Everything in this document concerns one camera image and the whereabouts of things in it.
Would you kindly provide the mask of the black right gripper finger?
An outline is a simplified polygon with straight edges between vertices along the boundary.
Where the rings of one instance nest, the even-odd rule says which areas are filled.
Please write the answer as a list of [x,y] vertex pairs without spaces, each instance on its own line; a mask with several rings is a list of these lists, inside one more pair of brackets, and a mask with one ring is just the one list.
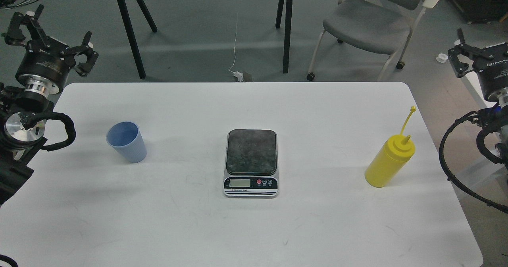
[[488,60],[489,54],[485,49],[467,45],[461,28],[457,29],[457,36],[459,43],[448,50],[448,59],[455,72],[455,76],[461,78],[470,72],[477,71],[477,69],[470,69],[470,65],[460,61],[458,56],[465,56],[472,61],[477,61],[479,58]]

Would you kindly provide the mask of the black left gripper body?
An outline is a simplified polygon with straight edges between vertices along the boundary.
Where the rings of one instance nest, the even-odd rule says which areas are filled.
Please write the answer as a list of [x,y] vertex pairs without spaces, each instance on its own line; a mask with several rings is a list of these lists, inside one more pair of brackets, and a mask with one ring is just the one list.
[[44,48],[26,48],[24,57],[15,74],[22,85],[30,78],[45,79],[50,83],[49,94],[59,94],[65,87],[69,72],[76,65],[73,56],[62,57],[45,51]]

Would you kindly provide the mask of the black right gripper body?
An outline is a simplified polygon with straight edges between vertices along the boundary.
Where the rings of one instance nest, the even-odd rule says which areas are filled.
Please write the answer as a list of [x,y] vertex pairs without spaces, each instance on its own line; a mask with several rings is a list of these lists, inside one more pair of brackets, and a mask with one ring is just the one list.
[[484,100],[497,102],[508,86],[508,45],[501,43],[483,48],[484,53],[475,59],[475,72]]

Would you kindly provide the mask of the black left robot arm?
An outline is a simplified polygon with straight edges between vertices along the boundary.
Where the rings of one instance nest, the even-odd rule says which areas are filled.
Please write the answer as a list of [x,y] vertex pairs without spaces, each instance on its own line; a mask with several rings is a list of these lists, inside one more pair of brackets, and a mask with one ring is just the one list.
[[0,201],[8,201],[33,175],[28,163],[39,151],[56,151],[76,138],[74,122],[53,111],[50,95],[63,91],[69,72],[81,77],[94,68],[98,53],[90,42],[91,32],[78,46],[69,46],[47,35],[38,20],[43,11],[16,12],[2,34],[5,43],[25,48],[15,74],[20,87],[1,84]]

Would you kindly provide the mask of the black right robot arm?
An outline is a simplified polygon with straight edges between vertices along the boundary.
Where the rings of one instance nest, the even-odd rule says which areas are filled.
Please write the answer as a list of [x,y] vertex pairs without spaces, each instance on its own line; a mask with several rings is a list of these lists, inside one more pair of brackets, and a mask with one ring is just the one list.
[[441,139],[439,162],[447,180],[466,194],[484,202],[503,213],[508,212],[504,204],[482,197],[463,184],[450,170],[444,156],[444,147],[450,133],[460,124],[468,121],[481,127],[476,137],[476,146],[481,155],[494,164],[508,164],[508,45],[502,42],[485,48],[468,45],[461,28],[457,29],[458,43],[447,52],[448,59],[457,78],[474,73],[479,81],[483,99],[492,102],[490,108],[466,113],[446,130]]

